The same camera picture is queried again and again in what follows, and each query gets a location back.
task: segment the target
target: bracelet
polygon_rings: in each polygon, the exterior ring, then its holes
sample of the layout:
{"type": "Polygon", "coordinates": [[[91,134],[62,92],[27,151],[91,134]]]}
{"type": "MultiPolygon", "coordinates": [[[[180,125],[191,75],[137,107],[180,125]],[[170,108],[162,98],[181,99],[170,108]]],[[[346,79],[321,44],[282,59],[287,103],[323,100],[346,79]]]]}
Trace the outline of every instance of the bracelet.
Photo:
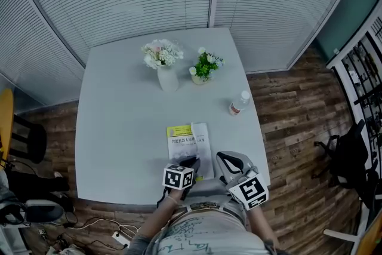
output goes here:
{"type": "Polygon", "coordinates": [[[176,205],[178,205],[178,201],[177,200],[175,200],[173,197],[171,197],[171,196],[167,196],[166,198],[169,198],[169,199],[171,199],[172,200],[172,202],[174,202],[176,205]]]}

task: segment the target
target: potted plant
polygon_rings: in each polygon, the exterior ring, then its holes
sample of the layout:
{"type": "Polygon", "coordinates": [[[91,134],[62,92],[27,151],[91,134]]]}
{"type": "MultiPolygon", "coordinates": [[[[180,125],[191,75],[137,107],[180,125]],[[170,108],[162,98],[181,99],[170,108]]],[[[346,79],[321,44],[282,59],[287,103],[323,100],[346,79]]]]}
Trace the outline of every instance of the potted plant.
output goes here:
{"type": "Polygon", "coordinates": [[[214,71],[222,67],[225,62],[221,57],[208,53],[204,47],[199,48],[200,54],[195,66],[190,67],[192,81],[195,84],[203,85],[213,79],[214,71]]]}
{"type": "Polygon", "coordinates": [[[179,86],[178,78],[172,66],[177,59],[183,58],[179,46],[167,39],[156,39],[142,47],[147,67],[156,69],[159,83],[164,91],[175,91],[179,86]]]}

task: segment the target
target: white table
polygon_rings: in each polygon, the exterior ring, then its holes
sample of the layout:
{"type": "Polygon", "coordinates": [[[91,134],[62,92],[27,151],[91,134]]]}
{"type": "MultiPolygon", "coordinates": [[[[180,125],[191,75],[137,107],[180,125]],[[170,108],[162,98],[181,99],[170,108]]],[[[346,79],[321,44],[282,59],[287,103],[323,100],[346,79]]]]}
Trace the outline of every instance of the white table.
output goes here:
{"type": "Polygon", "coordinates": [[[239,116],[228,111],[242,90],[249,91],[249,85],[225,28],[162,32],[92,48],[77,115],[78,196],[110,203],[156,204],[168,162],[166,128],[191,122],[207,123],[214,162],[220,150],[244,153],[269,185],[253,101],[239,116]],[[174,93],[162,91],[156,71],[143,64],[141,47],[162,38],[177,41],[184,50],[184,60],[176,64],[180,85],[174,93]],[[188,71],[199,47],[226,60],[215,80],[205,85],[195,85],[188,71]]]}

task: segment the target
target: flower pot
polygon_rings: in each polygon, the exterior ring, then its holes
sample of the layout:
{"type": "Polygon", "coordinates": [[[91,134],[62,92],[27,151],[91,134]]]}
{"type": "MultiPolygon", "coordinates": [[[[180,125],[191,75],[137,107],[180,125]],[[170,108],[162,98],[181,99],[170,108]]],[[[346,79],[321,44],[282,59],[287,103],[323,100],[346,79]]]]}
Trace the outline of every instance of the flower pot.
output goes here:
{"type": "Polygon", "coordinates": [[[200,77],[200,76],[194,76],[194,75],[191,75],[191,79],[192,81],[196,84],[196,85],[203,85],[203,84],[207,84],[210,79],[209,78],[204,78],[204,77],[200,77]]]}
{"type": "Polygon", "coordinates": [[[159,84],[163,91],[176,91],[179,86],[178,78],[174,68],[171,66],[160,66],[157,69],[159,84]]]}

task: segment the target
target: bottle cap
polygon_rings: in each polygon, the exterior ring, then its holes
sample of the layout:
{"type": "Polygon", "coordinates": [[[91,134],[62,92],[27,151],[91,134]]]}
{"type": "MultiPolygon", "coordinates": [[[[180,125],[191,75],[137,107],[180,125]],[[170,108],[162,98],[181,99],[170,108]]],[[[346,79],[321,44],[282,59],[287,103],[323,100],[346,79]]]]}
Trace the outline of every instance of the bottle cap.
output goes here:
{"type": "Polygon", "coordinates": [[[244,100],[248,100],[250,96],[249,92],[247,92],[246,90],[243,90],[241,92],[241,97],[244,99],[244,100]]]}

